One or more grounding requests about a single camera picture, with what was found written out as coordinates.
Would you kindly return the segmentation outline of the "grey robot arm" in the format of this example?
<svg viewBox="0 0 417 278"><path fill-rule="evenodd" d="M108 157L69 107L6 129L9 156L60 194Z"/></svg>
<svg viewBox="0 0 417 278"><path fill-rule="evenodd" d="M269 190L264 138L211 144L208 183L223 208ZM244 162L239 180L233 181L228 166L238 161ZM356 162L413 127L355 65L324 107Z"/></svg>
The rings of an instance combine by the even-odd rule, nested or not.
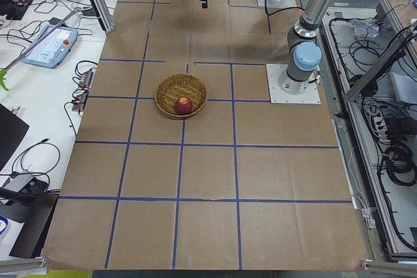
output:
<svg viewBox="0 0 417 278"><path fill-rule="evenodd" d="M284 75L291 83L307 83L321 60L315 44L319 25L331 0L309 0L300 19L289 29L287 42L291 61Z"/></svg>

